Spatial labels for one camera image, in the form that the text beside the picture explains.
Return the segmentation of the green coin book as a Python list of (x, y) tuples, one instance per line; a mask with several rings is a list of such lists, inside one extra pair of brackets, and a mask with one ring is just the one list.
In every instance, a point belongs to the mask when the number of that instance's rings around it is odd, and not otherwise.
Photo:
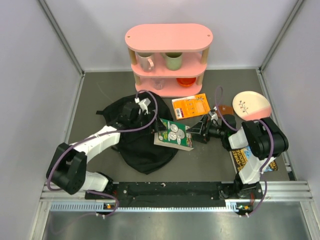
[(190, 128), (189, 126), (162, 118), (160, 120), (166, 127), (166, 130), (154, 134), (153, 143), (155, 145), (183, 151), (194, 149), (192, 135), (187, 133), (187, 130)]

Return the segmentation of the black student backpack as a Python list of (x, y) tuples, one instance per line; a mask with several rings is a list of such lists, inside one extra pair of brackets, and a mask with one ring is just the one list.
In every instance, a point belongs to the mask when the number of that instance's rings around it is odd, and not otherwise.
[[(122, 97), (104, 110), (98, 110), (96, 114), (104, 117), (106, 125), (120, 130), (120, 106), (126, 102), (135, 103), (135, 98), (135, 95)], [(148, 98), (151, 101), (146, 113), (152, 115), (150, 121), (152, 125), (139, 131), (121, 133), (119, 142), (112, 149), (119, 152), (130, 167), (148, 175), (168, 164), (176, 156), (178, 150), (154, 144), (155, 121), (173, 120), (171, 111), (164, 100), (154, 92), (141, 92), (138, 98), (140, 100)]]

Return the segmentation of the black yellow treehouse book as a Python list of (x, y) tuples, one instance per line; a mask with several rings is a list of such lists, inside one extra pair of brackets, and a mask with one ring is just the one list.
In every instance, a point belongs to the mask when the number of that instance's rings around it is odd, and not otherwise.
[[(241, 149), (233, 149), (230, 152), (230, 157), (233, 162), (235, 172), (238, 173), (247, 163), (249, 157), (253, 157), (252, 151), (249, 146)], [(264, 172), (278, 171), (278, 166), (275, 161), (272, 161), (264, 168)]]

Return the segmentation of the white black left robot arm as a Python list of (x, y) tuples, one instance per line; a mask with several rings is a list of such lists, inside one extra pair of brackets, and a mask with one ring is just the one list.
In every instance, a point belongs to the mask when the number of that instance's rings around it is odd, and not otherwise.
[(73, 144), (61, 143), (47, 170), (47, 187), (73, 195), (80, 190), (109, 198), (114, 191), (113, 181), (106, 175), (87, 171), (87, 164), (104, 150), (117, 145), (123, 133), (134, 133), (158, 123), (159, 106), (150, 108), (150, 100), (135, 99), (122, 108), (120, 114), (101, 130)]

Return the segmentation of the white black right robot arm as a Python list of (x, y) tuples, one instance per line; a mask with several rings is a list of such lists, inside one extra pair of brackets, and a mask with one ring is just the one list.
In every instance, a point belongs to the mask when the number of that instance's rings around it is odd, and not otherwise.
[(235, 175), (233, 185), (222, 183), (218, 187), (224, 199), (233, 196), (245, 198), (255, 192), (267, 165), (289, 148), (288, 138), (270, 117), (244, 121), (240, 129), (236, 126), (234, 115), (223, 115), (221, 124), (204, 115), (186, 131), (194, 141), (203, 144), (208, 143), (210, 138), (220, 139), (223, 148), (229, 152), (249, 148), (251, 155)]

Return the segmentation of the orange paperback book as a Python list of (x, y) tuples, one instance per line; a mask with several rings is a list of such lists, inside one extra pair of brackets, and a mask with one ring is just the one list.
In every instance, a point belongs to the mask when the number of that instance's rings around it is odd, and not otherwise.
[(177, 120), (202, 116), (211, 109), (205, 93), (172, 99), (171, 102)]

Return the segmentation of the brown leather wallet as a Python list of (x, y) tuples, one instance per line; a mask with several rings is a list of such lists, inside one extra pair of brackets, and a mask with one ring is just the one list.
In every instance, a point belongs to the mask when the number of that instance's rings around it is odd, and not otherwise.
[(234, 109), (229, 105), (219, 105), (216, 107), (217, 116), (220, 119), (224, 115), (234, 115)]

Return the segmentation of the clear drinking glass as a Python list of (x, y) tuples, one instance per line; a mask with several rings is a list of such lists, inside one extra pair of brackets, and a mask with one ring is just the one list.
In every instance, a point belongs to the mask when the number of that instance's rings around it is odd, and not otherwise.
[(152, 80), (152, 87), (155, 90), (162, 90), (165, 86), (165, 79), (164, 78), (154, 78)]

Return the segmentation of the orange plastic bowl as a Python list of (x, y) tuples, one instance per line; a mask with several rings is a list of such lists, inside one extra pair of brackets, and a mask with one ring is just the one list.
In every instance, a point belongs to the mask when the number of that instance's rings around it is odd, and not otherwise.
[(181, 87), (185, 87), (185, 88), (188, 88), (188, 87), (191, 87), (197, 80), (196, 77), (191, 77), (191, 78), (187, 78), (187, 77), (184, 77), (184, 78), (177, 78), (177, 83), (181, 86)]

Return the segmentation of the pink and cream plate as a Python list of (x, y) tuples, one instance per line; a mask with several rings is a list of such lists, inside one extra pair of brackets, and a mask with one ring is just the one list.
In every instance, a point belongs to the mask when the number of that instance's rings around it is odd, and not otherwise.
[(234, 112), (244, 121), (259, 120), (271, 116), (270, 102), (255, 91), (243, 91), (232, 100)]

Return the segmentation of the pink mug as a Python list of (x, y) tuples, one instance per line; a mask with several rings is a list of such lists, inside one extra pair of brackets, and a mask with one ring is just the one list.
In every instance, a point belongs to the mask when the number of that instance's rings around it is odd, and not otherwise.
[(138, 52), (138, 61), (144, 72), (151, 72), (155, 67), (154, 54), (151, 52)]

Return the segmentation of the pink wooden shelf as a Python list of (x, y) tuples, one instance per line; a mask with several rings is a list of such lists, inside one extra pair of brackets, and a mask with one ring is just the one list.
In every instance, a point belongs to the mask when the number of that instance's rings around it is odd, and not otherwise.
[[(214, 39), (208, 27), (197, 23), (140, 24), (129, 29), (124, 39), (137, 91), (148, 90), (165, 98), (188, 97), (201, 91)], [(153, 71), (142, 70), (137, 53), (154, 54)], [(161, 53), (182, 53), (181, 68), (167, 69)], [(163, 89), (153, 88), (154, 78), (165, 79)], [(196, 78), (196, 82), (190, 87), (182, 87), (177, 78)]]

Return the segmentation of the green mug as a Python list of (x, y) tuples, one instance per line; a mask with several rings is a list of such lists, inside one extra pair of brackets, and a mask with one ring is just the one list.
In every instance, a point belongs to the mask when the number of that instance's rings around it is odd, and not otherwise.
[(165, 66), (171, 71), (177, 71), (182, 67), (183, 53), (182, 52), (161, 52), (164, 58)]

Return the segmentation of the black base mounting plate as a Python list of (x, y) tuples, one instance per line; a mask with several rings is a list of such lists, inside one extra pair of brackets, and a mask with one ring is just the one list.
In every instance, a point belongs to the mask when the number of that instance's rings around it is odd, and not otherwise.
[(207, 182), (119, 182), (106, 191), (123, 208), (193, 208), (222, 207), (225, 200), (260, 199), (261, 185), (236, 193), (233, 183)]

